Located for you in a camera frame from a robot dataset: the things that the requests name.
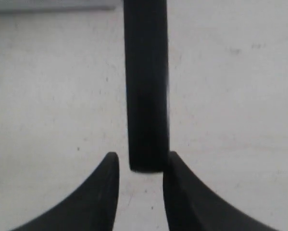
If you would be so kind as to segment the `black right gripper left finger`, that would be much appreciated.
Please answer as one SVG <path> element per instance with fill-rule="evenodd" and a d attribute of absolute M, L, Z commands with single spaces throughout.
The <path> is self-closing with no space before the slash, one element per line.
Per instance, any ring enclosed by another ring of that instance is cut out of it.
<path fill-rule="evenodd" d="M 93 173 L 59 204 L 18 231 L 111 231 L 119 196 L 119 159 L 109 152 Z"/>

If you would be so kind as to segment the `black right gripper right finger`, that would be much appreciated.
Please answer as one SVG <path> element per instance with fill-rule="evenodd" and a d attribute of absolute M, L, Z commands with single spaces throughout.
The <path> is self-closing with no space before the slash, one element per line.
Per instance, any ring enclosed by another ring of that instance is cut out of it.
<path fill-rule="evenodd" d="M 163 199 L 171 231 L 271 231 L 206 186 L 177 152 L 168 155 Z"/>

